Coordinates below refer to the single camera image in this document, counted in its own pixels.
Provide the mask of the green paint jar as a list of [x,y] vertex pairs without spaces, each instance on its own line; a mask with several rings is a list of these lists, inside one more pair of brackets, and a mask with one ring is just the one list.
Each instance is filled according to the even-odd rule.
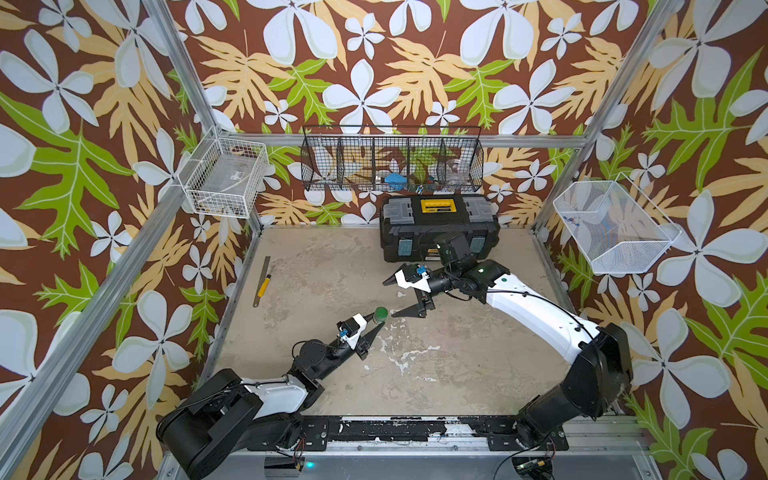
[[377,324],[383,324],[388,318],[389,312],[385,307],[377,307],[374,312],[374,320]]

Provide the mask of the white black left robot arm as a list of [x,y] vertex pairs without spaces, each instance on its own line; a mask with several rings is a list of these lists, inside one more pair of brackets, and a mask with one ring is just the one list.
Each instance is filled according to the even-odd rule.
[[216,372],[166,415],[156,437],[190,479],[210,475],[242,449],[288,449],[302,436],[303,416],[324,392],[321,381],[353,356],[364,360],[389,312],[356,314],[337,324],[331,343],[300,341],[291,368],[278,379],[244,379]]

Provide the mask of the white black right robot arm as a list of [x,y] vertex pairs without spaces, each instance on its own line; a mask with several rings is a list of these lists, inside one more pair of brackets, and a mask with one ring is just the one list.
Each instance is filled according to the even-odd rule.
[[614,323],[599,326],[538,294],[494,260],[478,260],[460,234],[441,234],[441,266],[404,263],[386,284],[416,293],[416,304],[400,317],[423,318],[433,299],[454,290],[510,316],[549,344],[569,364],[565,378],[529,401],[515,416],[518,443],[533,449],[571,419],[597,419],[627,392],[633,379],[626,332]]

